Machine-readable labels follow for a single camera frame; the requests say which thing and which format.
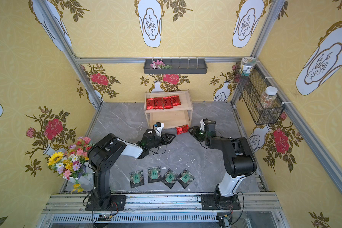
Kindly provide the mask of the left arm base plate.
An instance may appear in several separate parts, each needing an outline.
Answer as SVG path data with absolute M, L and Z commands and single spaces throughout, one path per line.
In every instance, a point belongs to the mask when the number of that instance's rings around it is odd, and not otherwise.
M 85 205 L 85 211 L 123 211 L 125 203 L 125 195 L 113 195 L 105 199 L 90 195 Z

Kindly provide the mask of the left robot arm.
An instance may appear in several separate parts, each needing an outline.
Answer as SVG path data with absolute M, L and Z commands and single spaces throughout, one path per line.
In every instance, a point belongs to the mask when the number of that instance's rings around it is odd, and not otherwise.
M 110 170 L 122 155 L 142 159 L 159 146 L 168 145 L 176 135 L 156 133 L 148 129 L 137 143 L 130 143 L 114 134 L 108 134 L 87 153 L 89 166 L 93 170 L 94 186 L 86 204 L 86 211 L 123 211 L 125 195 L 112 196 L 110 189 Z

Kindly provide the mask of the red tea bag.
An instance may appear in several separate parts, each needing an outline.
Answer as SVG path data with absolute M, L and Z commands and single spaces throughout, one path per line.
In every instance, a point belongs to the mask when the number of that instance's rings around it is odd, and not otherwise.
M 155 97 L 154 98 L 154 108 L 156 110 L 163 110 L 164 109 L 164 103 L 162 97 Z
M 173 101 L 171 97 L 163 97 L 163 108 L 164 109 L 172 109 L 173 108 Z
M 181 100 L 179 96 L 171 96 L 171 101 L 173 107 L 181 105 Z
M 148 98 L 146 100 L 146 110 L 153 110 L 153 109 L 155 109 L 154 98 Z
M 176 127 L 177 134 L 181 135 L 181 134 L 187 133 L 189 131 L 189 128 L 190 127 L 188 124 L 178 126 L 178 127 Z

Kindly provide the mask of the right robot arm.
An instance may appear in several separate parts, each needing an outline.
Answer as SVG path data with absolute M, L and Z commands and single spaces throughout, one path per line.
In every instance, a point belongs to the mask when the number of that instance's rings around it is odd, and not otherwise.
M 203 119 L 200 127 L 193 126 L 188 132 L 205 147 L 222 151 L 226 173 L 214 192 L 215 202 L 232 200 L 242 181 L 257 169 L 256 159 L 245 137 L 217 136 L 216 122 Z

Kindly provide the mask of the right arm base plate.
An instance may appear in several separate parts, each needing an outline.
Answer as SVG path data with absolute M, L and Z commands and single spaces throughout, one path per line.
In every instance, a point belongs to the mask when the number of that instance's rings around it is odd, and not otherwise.
M 202 195 L 201 204 L 203 210 L 240 210 L 240 200 L 237 195 L 222 197 L 219 195 Z

